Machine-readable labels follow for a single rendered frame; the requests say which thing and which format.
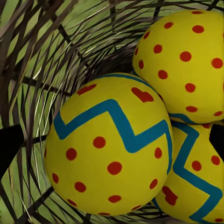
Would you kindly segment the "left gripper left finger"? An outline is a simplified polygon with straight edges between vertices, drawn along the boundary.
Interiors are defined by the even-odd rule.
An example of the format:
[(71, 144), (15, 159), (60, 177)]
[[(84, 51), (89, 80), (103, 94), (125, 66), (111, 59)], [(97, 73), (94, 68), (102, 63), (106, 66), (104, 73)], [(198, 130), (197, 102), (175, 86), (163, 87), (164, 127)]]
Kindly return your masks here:
[(0, 180), (24, 142), (20, 124), (0, 129)]

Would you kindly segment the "wicker basket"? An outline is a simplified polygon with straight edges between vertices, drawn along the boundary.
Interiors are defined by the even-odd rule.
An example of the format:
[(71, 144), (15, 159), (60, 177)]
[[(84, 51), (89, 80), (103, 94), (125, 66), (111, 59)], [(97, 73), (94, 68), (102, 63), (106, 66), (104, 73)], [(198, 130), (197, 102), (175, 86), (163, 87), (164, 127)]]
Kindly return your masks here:
[[(0, 18), (1, 18), (2, 12), (4, 10), (6, 1), (7, 0), (0, 0)], [(103, 73), (107, 72), (108, 70), (111, 69), (111, 71), (113, 71), (120, 66), (121, 66), (120, 70), (116, 73), (120, 73), (122, 71), (132, 69), (133, 55), (135, 52), (135, 48), (136, 48), (139, 40), (141, 39), (141, 36), (145, 33), (145, 31), (153, 23), (155, 23), (159, 19), (163, 18), (161, 16), (158, 16), (159, 11), (161, 10), (161, 7), (166, 7), (166, 6), (179, 7), (179, 8), (169, 8), (169, 9), (162, 9), (162, 10), (199, 9), (199, 10), (207, 10), (207, 11), (213, 11), (212, 8), (215, 8), (215, 9), (219, 9), (224, 14), (224, 8), (216, 6), (217, 1), (224, 2), (224, 0), (213, 0), (210, 5), (203, 3), (203, 2), (208, 2), (210, 0), (207, 0), (207, 1), (188, 0), (188, 1), (179, 1), (179, 2), (164, 2), (164, 0), (158, 0), (158, 2), (154, 3), (154, 4), (152, 4), (153, 2), (151, 2), (147, 5), (136, 6), (136, 7), (134, 5), (138, 4), (140, 1), (143, 1), (143, 0), (108, 0), (109, 5), (106, 6), (105, 8), (102, 8), (102, 7), (104, 6), (104, 4), (106, 4), (106, 0), (103, 1), (103, 4), (99, 3), (100, 2), (100, 0), (99, 0), (95, 6), (91, 7), (92, 9), (94, 9), (96, 6), (102, 4), (98, 8), (98, 10), (91, 16), (89, 16), (90, 14), (88, 14), (87, 17), (83, 21), (72, 26), (71, 28), (74, 28), (75, 26), (79, 25), (78, 28), (71, 35), (68, 35), (66, 33), (66, 31), (68, 31), (71, 28), (69, 28), (65, 31), (65, 29), (64, 29), (65, 26), (63, 27), (63, 23), (65, 23), (64, 20), (68, 17), (70, 12), (79, 4), (80, 1), (81, 0), (73, 0), (68, 5), (68, 7), (62, 12), (61, 15), (56, 15), (57, 9), (62, 6), (62, 4), (65, 2), (65, 0), (36, 0), (35, 7), (33, 7), (34, 0), (19, 0), (10, 19), (8, 19), (5, 22), (5, 24), (2, 25), (2, 27), (0, 28), (0, 116), (2, 119), (2, 125), (3, 125), (3, 128), (10, 127), (10, 126), (8, 126), (8, 124), (9, 124), (8, 120), (12, 113), (12, 118), (13, 118), (12, 126), (20, 124), (20, 121), (22, 118), (24, 128), (25, 128), (24, 134), (23, 134), (24, 142), (23, 142), (21, 148), (19, 149), (18, 153), (16, 154), (17, 155), (16, 161), (17, 161), (18, 168), (19, 168), (22, 209), (23, 209), (23, 207), (26, 209), (26, 207), (24, 206), (24, 203), (23, 203), (23, 185), (22, 185), (23, 173), (22, 173), (22, 156), (21, 156), (21, 149), (22, 149), (22, 147), (24, 147), (25, 153), (26, 153), (26, 166), (27, 166), (27, 184), (26, 184), (26, 186), (28, 189), (28, 207), (29, 208), (26, 209), (25, 212), (23, 211), (23, 214), (19, 218), (17, 218), (17, 216), (15, 215), (13, 178), (12, 178), (12, 166), (11, 166), (12, 163), (9, 165), (7, 171), (9, 174), (9, 181), (10, 181), (14, 210), (13, 210), (13, 208), (10, 204), (10, 201), (7, 197), (7, 194), (3, 187), (3, 184), (1, 183), (2, 179), (0, 180), (0, 196), (3, 199), (10, 215), (12, 216), (12, 218), (14, 220), (14, 222), (15, 222), (14, 224), (34, 224), (32, 220), (31, 220), (32, 223), (30, 223), (28, 221), (28, 218), (31, 219), (31, 216), (33, 216), (41, 224), (53, 224), (50, 221), (48, 221), (47, 219), (43, 218), (37, 211), (37, 208), (41, 204), (43, 204), (45, 207), (47, 207), (45, 204), (45, 200), (54, 191), (54, 189), (51, 185), (49, 188), (47, 188), (46, 177), (45, 177), (46, 170), (44, 169), (45, 163), (43, 162), (43, 153), (42, 153), (42, 142), (45, 141), (45, 143), (46, 143), (47, 135), (44, 135), (44, 132), (45, 132), (48, 117), (49, 117), (49, 127), (50, 127), (53, 120), (55, 119), (57, 113), (60, 111), (60, 109), (62, 108), (64, 103), (77, 90), (79, 90), (82, 86), (84, 86), (91, 80), (96, 79), (97, 77), (101, 77), (101, 75), (103, 75)], [(131, 3), (129, 5), (127, 5), (126, 7), (116, 10), (116, 5), (122, 3), (123, 1), (131, 2)], [(189, 3), (198, 3), (198, 4), (200, 4), (200, 6), (192, 6), (192, 7), (181, 6), (183, 4), (189, 4)], [(149, 10), (138, 12), (141, 8), (145, 8), (145, 7), (156, 8), (155, 10), (152, 10), (152, 11), (154, 11), (153, 17), (138, 17), (139, 15), (141, 15), (143, 13), (152, 12)], [(24, 33), (25, 33), (25, 29), (26, 29), (28, 20), (30, 20), (40, 8), (41, 8), (41, 10), (40, 10), (38, 20), (37, 20), (35, 26), (24, 37)], [(135, 10), (132, 12), (129, 12), (129, 13), (121, 14), (122, 11), (124, 11), (126, 9), (132, 9), (132, 8), (135, 8)], [(110, 10), (110, 14), (108, 14), (104, 19), (102, 16), (102, 18), (100, 20), (98, 20), (98, 22), (96, 22), (93, 26), (83, 30), (84, 27), (92, 20), (93, 17), (105, 12), (106, 10)], [(17, 27), (15, 27), (16, 22), (18, 21), (20, 16), (23, 14), (23, 12), (24, 12), (23, 20), (20, 22), (20, 24)], [(213, 12), (215, 12), (215, 11), (213, 11)], [(127, 19), (128, 17), (132, 16), (133, 14), (138, 14), (138, 15), (133, 18)], [(223, 14), (221, 14), (221, 15), (223, 15)], [(116, 19), (117, 16), (121, 16), (121, 17)], [(166, 17), (166, 16), (164, 16), (164, 17)], [(111, 19), (111, 22), (109, 24), (100, 27), (105, 21), (107, 21), (109, 19)], [(53, 24), (48, 28), (48, 30), (37, 41), (37, 36), (38, 36), (39, 30), (41, 29), (41, 27), (44, 24), (46, 24), (46, 22), (48, 20), (52, 20)], [(84, 21), (88, 21), (88, 22), (82, 27), (82, 29), (79, 32), (77, 32), (77, 30), (80, 28), (80, 26), (82, 25), (82, 23)], [(124, 24), (125, 22), (128, 22), (128, 21), (135, 21), (135, 22), (133, 22), (123, 28), (119, 28), (116, 32), (114, 31), (115, 29), (117, 29), (117, 27), (121, 26), (122, 24)], [(130, 27), (134, 27), (135, 25), (137, 25), (141, 22), (151, 22), (151, 25), (150, 26), (147, 25), (140, 29), (122, 32), (126, 29), (129, 29)], [(116, 23), (119, 23), (119, 25), (115, 26)], [(99, 26), (92, 32), (91, 30), (98, 24), (99, 24)], [(97, 35), (89, 40), (87, 39), (85, 42), (81, 43), (86, 38), (87, 35), (92, 36), (95, 32), (100, 31), (109, 26), (112, 26), (112, 28), (103, 33), (100, 33), (99, 35)], [(53, 39), (53, 35), (56, 30), (59, 30), (59, 33)], [(75, 38), (77, 37), (77, 35), (85, 32), (85, 31), (87, 31), (87, 32), (83, 36), (77, 38), (78, 41), (75, 44), (73, 44), (72, 41), (76, 40)], [(80, 49), (81, 47), (94, 41), (96, 38), (110, 32), (110, 31), (113, 31), (113, 33), (106, 35), (105, 37), (96, 41), (95, 43), (90, 44), (88, 47), (84, 48), (84, 52), (80, 54), (80, 52), (83, 50), (83, 49)], [(18, 35), (16, 44), (15, 44), (14, 50), (7, 56), (10, 42), (16, 36), (17, 33), (19, 33), (19, 35)], [(120, 34), (127, 34), (127, 33), (129, 33), (129, 34), (126, 36), (113, 36), (115, 34), (120, 35)], [(60, 42), (60, 45), (56, 48), (56, 50), (53, 52), (51, 57), (48, 59), (50, 46), (52, 45), (52, 43), (54, 42), (54, 40), (57, 38), (57, 36), (59, 34), (61, 34), (63, 36), (63, 39)], [(51, 37), (51, 40), (50, 40), (49, 46), (44, 51), (44, 53), (41, 55), (41, 57), (38, 59), (42, 46), (47, 42), (47, 40), (50, 37)], [(132, 39), (132, 38), (135, 38), (135, 40), (116, 49), (116, 46), (118, 44), (121, 44), (122, 42), (128, 41), (129, 39)], [(108, 43), (112, 39), (117, 39), (117, 41), (114, 41), (108, 45)], [(29, 44), (28, 44), (25, 55), (22, 57), (22, 59), (17, 64), (15, 64), (20, 50), (28, 42), (28, 40), (29, 40)], [(67, 46), (65, 47), (65, 49), (63, 49), (64, 42), (67, 42)], [(99, 44), (96, 47), (94, 47), (86, 52), (86, 50), (89, 47), (91, 47), (92, 45), (94, 45), (96, 43), (99, 43)], [(94, 51), (95, 49), (100, 48), (103, 44), (104, 44), (104, 46), (101, 49)], [(113, 47), (115, 48), (115, 50), (112, 51), (110, 54), (108, 54), (109, 51), (112, 50)], [(60, 55), (54, 61), (54, 63), (52, 63), (53, 57), (59, 48), (61, 48)], [(37, 55), (37, 58), (35, 61), (35, 65), (33, 66), (31, 71), (26, 76), (25, 73), (26, 73), (28, 64), (29, 64), (30, 60), (36, 55), (37, 52), (38, 52), (38, 55)], [(35, 67), (39, 63), (39, 61), (42, 59), (44, 54), (46, 54), (44, 62), (42, 64), (41, 68), (34, 74)], [(59, 60), (63, 54), (64, 54), (64, 56), (63, 56), (62, 60), (59, 62)], [(96, 54), (96, 56), (92, 58), (92, 61), (89, 64), (87, 64), (87, 62), (89, 60), (91, 60), (90, 57), (95, 54)], [(51, 58), (52, 58), (52, 61), (51, 61), (50, 67), (47, 70), (47, 72), (44, 74), (45, 67), (48, 64), (48, 62), (51, 60)], [(76, 68), (78, 60), (80, 60), (80, 62), (79, 62), (78, 67)], [(60, 83), (57, 85), (57, 87), (53, 88), (52, 87), (53, 80), (54, 80), (55, 76), (57, 75), (57, 73), (60, 72), (61, 68), (66, 63), (66, 61), (68, 61), (68, 63), (67, 63), (66, 69), (65, 69), (64, 77), (62, 78)], [(124, 65), (125, 63), (128, 63), (128, 62), (132, 62), (132, 63)], [(50, 78), (48, 79), (49, 72), (56, 63), (57, 63), (57, 66), (56, 66), (54, 72), (52, 73), (52, 75), (50, 76)], [(85, 66), (85, 67), (83, 68), (83, 66)], [(82, 68), (83, 68), (83, 72), (80, 75), (79, 73)], [(71, 71), (71, 69), (72, 69), (72, 72), (69, 77), (68, 74)], [(123, 72), (123, 73), (127, 73), (127, 72)], [(133, 69), (131, 72), (128, 72), (128, 74), (133, 74)], [(8, 102), (9, 82), (11, 83), (11, 98), (10, 98), (10, 101)], [(27, 88), (26, 96), (24, 98), (23, 87), (22, 87), (21, 116), (19, 117), (17, 96), (18, 96), (19, 89), (21, 88), (22, 83), (26, 83), (28, 88)], [(31, 102), (31, 91), (30, 91), (31, 85), (35, 86), (35, 93), (34, 93), (32, 102)], [(41, 93), (40, 93), (39, 99), (37, 100), (37, 93), (38, 93), (39, 88), (41, 88)], [(44, 90), (48, 91), (46, 101), (44, 100)], [(50, 103), (48, 117), (45, 122), (45, 119), (44, 119), (45, 111), (44, 110), (45, 110), (45, 106), (46, 106), (50, 91), (52, 91), (53, 94), (55, 92), (56, 95), (53, 98), (53, 94), (52, 94), (51, 100), (53, 100), (53, 102), (51, 101), (51, 103)], [(29, 100), (29, 116), (28, 116), (28, 120), (26, 122), (25, 102), (27, 99), (27, 95), (28, 95), (28, 100)], [(33, 138), (35, 113), (38, 108), (38, 103), (39, 103), (41, 95), (42, 95), (42, 115), (41, 115), (40, 121), (43, 116), (44, 130), (41, 135), (40, 134), (40, 121), (38, 118), (38, 128), (37, 128), (35, 138)], [(36, 108), (35, 108), (35, 98), (37, 101)], [(57, 106), (55, 109), (56, 100), (57, 100)], [(36, 159), (35, 159), (34, 144), (36, 144), (36, 143), (40, 143), (40, 147), (41, 147), (41, 157), (42, 157), (42, 164), (43, 164), (43, 171), (44, 171), (44, 180), (45, 180), (45, 185), (46, 185), (46, 191), (42, 195), (40, 192), (39, 179), (38, 179), (38, 173), (37, 173), (38, 165), (37, 165)], [(34, 156), (32, 153), (32, 147), (33, 147)], [(31, 164), (31, 156), (33, 156), (33, 158), (35, 160), (37, 180), (35, 178), (35, 173), (34, 173), (34, 170), (33, 170), (32, 164)], [(35, 185), (37, 187), (37, 190), (40, 193), (40, 197), (35, 202), (32, 198), (31, 192), (30, 192), (30, 175), (29, 174), (31, 174), (31, 176), (35, 182)], [(32, 205), (31, 205), (31, 198), (34, 202)], [(56, 203), (55, 201), (53, 201), (53, 202)], [(78, 212), (78, 209), (69, 205), (67, 202), (65, 202), (65, 203), (71, 209), (73, 209), (75, 211), (75, 213), (77, 213), (80, 216), (80, 218), (82, 218), (83, 224), (92, 224), (90, 222), (91, 214), (84, 212), (86, 214), (86, 216), (84, 217), (83, 215), (81, 215)], [(70, 216), (70, 218), (72, 218), (76, 222), (76, 224), (82, 224), (77, 219), (75, 219), (71, 214), (69, 214), (66, 210), (64, 210), (60, 205), (58, 205), (58, 207), (60, 208), (62, 213), (64, 211), (68, 216)], [(59, 224), (58, 221), (56, 220), (56, 218), (58, 218), (63, 224), (66, 224), (49, 207), (47, 207), (47, 209), (56, 224)], [(124, 219), (125, 218), (131, 219), (131, 220), (125, 219), (127, 221), (127, 223), (124, 221), (115, 219), (114, 216), (100, 216), (100, 217), (104, 217), (111, 224), (113, 224), (113, 223), (109, 219), (114, 220), (116, 222), (116, 224), (129, 224), (129, 222), (134, 222), (134, 221), (142, 222), (142, 223), (150, 223), (150, 224), (167, 224), (167, 223), (184, 222), (184, 221), (174, 218), (166, 213), (164, 214), (164, 212), (159, 209), (158, 209), (159, 210), (158, 212), (147, 212), (144, 209), (158, 209), (158, 208), (153, 206), (152, 203), (148, 202), (143, 207), (136, 209), (136, 210), (144, 212), (143, 214), (136, 214), (133, 211), (127, 213), (128, 216), (138, 216), (138, 217), (143, 218), (143, 220), (132, 219), (132, 218), (123, 216), (123, 214), (119, 215), (119, 217), (122, 217)], [(56, 218), (53, 215), (56, 216)], [(156, 217), (147, 218), (147, 217), (143, 217), (143, 215), (147, 215), (147, 216), (153, 215)], [(64, 213), (63, 213), (63, 216), (67, 220), (68, 224), (70, 224), (68, 219), (64, 215)], [(94, 216), (99, 218), (98, 215), (94, 215)], [(104, 224), (106, 224), (104, 221), (102, 221), (102, 222)]]

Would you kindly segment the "easter egg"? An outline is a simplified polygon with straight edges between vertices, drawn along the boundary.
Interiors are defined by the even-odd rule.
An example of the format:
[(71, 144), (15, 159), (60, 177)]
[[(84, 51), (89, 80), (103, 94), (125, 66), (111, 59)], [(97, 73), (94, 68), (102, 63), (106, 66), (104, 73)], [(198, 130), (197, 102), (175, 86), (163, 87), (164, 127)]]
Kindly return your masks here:
[(44, 169), (69, 205), (118, 216), (159, 193), (173, 155), (171, 119), (155, 90), (133, 74), (109, 73), (82, 86), (57, 113)]
[(171, 120), (174, 155), (171, 170), (153, 206), (192, 224), (224, 224), (224, 161), (209, 141), (213, 124)]
[(189, 9), (159, 19), (141, 36), (132, 69), (171, 120), (224, 121), (224, 15)]

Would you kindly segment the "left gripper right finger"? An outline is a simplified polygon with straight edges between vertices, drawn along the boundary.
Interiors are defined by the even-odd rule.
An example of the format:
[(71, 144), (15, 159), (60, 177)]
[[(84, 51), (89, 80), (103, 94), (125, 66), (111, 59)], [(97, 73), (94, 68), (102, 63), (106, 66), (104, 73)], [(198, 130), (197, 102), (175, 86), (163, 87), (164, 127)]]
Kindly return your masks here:
[(224, 126), (213, 124), (209, 141), (224, 161)]

